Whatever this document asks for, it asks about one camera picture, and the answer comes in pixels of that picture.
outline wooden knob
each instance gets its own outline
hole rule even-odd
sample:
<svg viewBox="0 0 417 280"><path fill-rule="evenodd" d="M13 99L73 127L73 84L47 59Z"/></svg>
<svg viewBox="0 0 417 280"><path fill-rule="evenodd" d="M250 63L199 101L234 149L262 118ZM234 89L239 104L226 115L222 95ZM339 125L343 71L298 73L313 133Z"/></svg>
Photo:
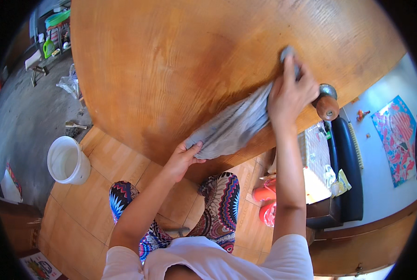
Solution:
<svg viewBox="0 0 417 280"><path fill-rule="evenodd" d="M316 111L322 120L334 120L339 115L339 104L333 97L324 96L317 101Z"/></svg>

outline wooden floor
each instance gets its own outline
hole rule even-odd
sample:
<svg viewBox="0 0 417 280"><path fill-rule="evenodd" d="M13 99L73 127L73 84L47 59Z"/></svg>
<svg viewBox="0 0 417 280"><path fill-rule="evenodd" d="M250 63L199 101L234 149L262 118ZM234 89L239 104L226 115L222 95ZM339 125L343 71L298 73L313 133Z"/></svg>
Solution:
<svg viewBox="0 0 417 280"><path fill-rule="evenodd" d="M38 246L71 280L100 279L114 228L109 189L120 180L142 191L162 166L93 127L81 141L92 170L83 185L53 187L42 220ZM271 249L273 229L258 218L261 203L251 196L261 184L270 152L232 169L239 178L240 203L233 255L261 263ZM197 185L187 179L171 190L156 216L164 229L193 228L204 210Z"/></svg>

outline toy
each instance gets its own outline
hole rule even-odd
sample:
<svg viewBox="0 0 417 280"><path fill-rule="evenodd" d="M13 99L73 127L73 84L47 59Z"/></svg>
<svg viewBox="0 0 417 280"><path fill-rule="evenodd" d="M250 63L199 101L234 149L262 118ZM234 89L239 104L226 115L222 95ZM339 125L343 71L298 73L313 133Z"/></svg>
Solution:
<svg viewBox="0 0 417 280"><path fill-rule="evenodd" d="M357 121L362 121L362 119L367 115L370 114L370 111L363 112L362 110L358 111L358 116L356 117Z"/></svg>

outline colorful poster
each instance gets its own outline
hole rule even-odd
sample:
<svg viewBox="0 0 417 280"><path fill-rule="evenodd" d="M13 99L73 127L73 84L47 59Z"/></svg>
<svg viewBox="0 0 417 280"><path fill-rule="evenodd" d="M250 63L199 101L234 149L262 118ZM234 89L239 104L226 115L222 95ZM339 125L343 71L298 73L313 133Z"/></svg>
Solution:
<svg viewBox="0 0 417 280"><path fill-rule="evenodd" d="M36 280L56 280L62 275L41 252L21 258L21 262Z"/></svg>
<svg viewBox="0 0 417 280"><path fill-rule="evenodd" d="M383 142L396 188L413 177L415 169L415 131L417 123L400 96L372 115Z"/></svg>

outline rag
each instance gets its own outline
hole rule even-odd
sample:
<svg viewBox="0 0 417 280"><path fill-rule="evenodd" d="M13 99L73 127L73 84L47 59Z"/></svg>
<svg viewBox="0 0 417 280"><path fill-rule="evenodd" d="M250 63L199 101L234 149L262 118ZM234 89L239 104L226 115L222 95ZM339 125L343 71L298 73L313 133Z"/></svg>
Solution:
<svg viewBox="0 0 417 280"><path fill-rule="evenodd" d="M283 63L287 55L294 53L294 48L286 47L280 55L280 62ZM294 69L295 77L298 77L300 69L297 65ZM202 141L202 149L195 157L206 160L234 154L245 147L269 122L267 106L272 86L273 81L261 86L249 97L229 105L193 132L185 141L185 147L189 149Z"/></svg>

